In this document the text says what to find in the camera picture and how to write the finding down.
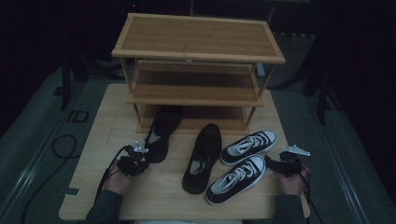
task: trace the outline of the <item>black shoe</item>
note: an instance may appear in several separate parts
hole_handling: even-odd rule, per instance
[[[163,105],[155,115],[145,139],[148,149],[148,161],[157,163],[166,158],[169,148],[169,137],[181,122],[182,108],[180,105]]]
[[[188,193],[200,194],[209,183],[210,172],[219,159],[221,134],[216,124],[206,125],[195,140],[189,166],[183,175],[182,187]]]
[[[277,135],[271,130],[261,130],[232,143],[220,155],[221,163],[234,166],[253,154],[269,152],[277,142]]]
[[[254,155],[244,159],[207,188],[207,202],[211,205],[222,205],[237,193],[256,185],[264,172],[265,160],[261,156]]]

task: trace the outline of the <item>metal clip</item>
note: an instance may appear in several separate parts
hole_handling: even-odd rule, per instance
[[[296,145],[294,145],[292,147],[282,146],[282,148],[284,150],[287,150],[288,152],[291,152],[291,153],[295,153],[295,154],[299,154],[299,155],[303,155],[303,156],[311,156],[310,152],[304,151],[304,150],[300,149],[299,147],[297,147]]]
[[[134,151],[141,153],[148,153],[149,150],[147,148],[143,148],[137,141],[134,141]]]

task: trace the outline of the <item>robotic hand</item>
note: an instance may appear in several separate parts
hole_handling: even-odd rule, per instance
[[[137,142],[134,147],[125,146],[123,149],[128,152],[128,156],[121,156],[117,166],[124,175],[140,175],[149,167],[146,160],[148,149],[142,148]]]
[[[283,149],[286,151],[279,154],[280,161],[273,161],[269,156],[265,155],[267,167],[286,177],[299,174],[303,170],[299,155],[310,156],[311,154],[295,145],[293,147],[283,147]]]

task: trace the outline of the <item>person's hand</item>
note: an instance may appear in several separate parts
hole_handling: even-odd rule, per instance
[[[103,189],[125,196],[135,182],[136,176],[125,176],[117,166],[117,162],[118,161],[115,161],[114,165],[111,167]]]
[[[301,196],[305,187],[303,177],[306,178],[308,176],[308,172],[309,169],[306,167],[300,172],[302,176],[293,175],[290,177],[285,177],[280,173],[274,172],[279,181],[280,193]]]

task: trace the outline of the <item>canvas sneaker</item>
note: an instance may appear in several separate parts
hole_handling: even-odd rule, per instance
[[[207,202],[211,205],[222,205],[236,194],[256,185],[264,172],[265,160],[262,156],[253,155],[245,158],[207,188]]]
[[[271,130],[261,130],[232,143],[222,150],[220,161],[234,166],[244,158],[269,152],[277,142],[277,135]]]

